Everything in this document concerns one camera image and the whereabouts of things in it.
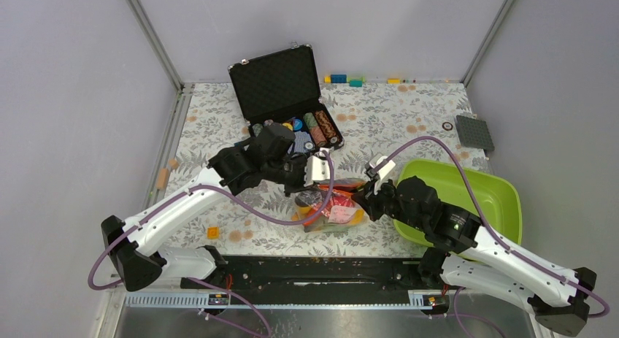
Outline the red toy apple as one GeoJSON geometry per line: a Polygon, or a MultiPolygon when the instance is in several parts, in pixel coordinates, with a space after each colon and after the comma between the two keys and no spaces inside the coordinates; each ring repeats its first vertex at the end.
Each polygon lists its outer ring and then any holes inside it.
{"type": "Polygon", "coordinates": [[[323,210],[323,214],[328,218],[334,206],[340,207],[355,207],[354,201],[351,199],[351,194],[348,192],[334,191],[328,199],[327,207],[323,210]]]}

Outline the clear zip top bag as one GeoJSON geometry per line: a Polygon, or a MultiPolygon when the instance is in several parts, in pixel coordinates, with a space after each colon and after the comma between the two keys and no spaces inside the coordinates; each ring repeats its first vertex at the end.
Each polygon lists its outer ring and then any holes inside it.
{"type": "Polygon", "coordinates": [[[364,181],[358,178],[335,180],[334,190],[328,199],[328,182],[299,192],[295,195],[295,212],[291,220],[308,218],[303,223],[306,233],[339,232],[362,225],[369,217],[352,197],[363,184],[364,181]]]}

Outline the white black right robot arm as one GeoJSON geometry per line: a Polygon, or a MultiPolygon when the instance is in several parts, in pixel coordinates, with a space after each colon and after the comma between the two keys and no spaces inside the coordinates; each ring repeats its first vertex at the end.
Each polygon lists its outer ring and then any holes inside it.
{"type": "Polygon", "coordinates": [[[532,314],[546,329],[576,337],[588,321],[586,303],[596,273],[546,261],[485,226],[479,216],[443,202],[414,176],[376,188],[374,181],[353,194],[371,220],[387,215],[421,231],[430,247],[418,264],[428,288],[440,285],[483,292],[532,314]]]}

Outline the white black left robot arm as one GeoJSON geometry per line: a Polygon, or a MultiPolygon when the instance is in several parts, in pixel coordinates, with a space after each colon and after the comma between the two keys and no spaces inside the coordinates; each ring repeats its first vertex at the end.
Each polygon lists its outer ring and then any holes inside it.
{"type": "Polygon", "coordinates": [[[232,147],[223,148],[206,167],[171,196],[148,209],[101,222],[105,251],[127,291],[139,291],[158,279],[194,277],[216,288],[226,280],[222,258],[212,246],[166,247],[165,241],[186,223],[262,181],[283,185],[290,195],[330,178],[325,150],[293,153],[295,134],[274,123],[232,147]]]}

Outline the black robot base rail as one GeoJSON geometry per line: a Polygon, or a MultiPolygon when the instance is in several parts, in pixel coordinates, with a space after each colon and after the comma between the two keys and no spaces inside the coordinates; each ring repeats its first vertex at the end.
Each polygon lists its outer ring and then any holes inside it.
{"type": "Polygon", "coordinates": [[[453,289],[419,258],[226,256],[205,282],[254,305],[409,304],[409,292],[453,289]]]}

